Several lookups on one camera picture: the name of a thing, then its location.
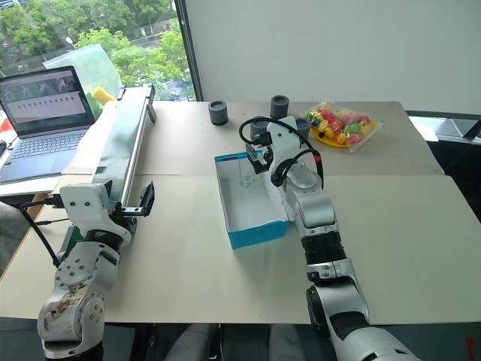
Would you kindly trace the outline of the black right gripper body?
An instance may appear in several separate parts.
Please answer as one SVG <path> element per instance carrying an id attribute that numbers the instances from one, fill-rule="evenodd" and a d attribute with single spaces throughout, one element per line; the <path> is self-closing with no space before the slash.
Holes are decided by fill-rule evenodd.
<path id="1" fill-rule="evenodd" d="M 271 167 L 273 160 L 274 160 L 274 153 L 271 145 L 269 144 L 262 151 L 262 161 L 261 161 L 262 171 L 268 171 Z"/>

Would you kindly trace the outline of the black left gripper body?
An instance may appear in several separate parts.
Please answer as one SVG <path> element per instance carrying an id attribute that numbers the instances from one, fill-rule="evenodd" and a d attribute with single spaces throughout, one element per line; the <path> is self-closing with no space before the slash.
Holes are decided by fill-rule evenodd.
<path id="1" fill-rule="evenodd" d="M 126 207 L 120 201 L 112 201 L 110 194 L 113 186 L 113 181 L 109 180 L 102 184 L 107 195 L 107 215 L 108 218 L 117 226 L 121 226 L 126 230 L 136 230 L 138 224 L 138 217 L 144 216 L 144 208 Z"/>

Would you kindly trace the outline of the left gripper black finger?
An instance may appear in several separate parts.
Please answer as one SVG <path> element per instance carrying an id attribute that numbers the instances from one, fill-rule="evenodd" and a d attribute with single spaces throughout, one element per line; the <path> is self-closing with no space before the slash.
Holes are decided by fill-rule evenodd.
<path id="1" fill-rule="evenodd" d="M 150 215 L 154 201 L 155 201 L 155 187 L 153 182 L 151 181 L 149 184 L 147 184 L 144 187 L 143 192 L 141 194 L 140 208 L 141 208 L 142 216 L 146 217 Z"/>

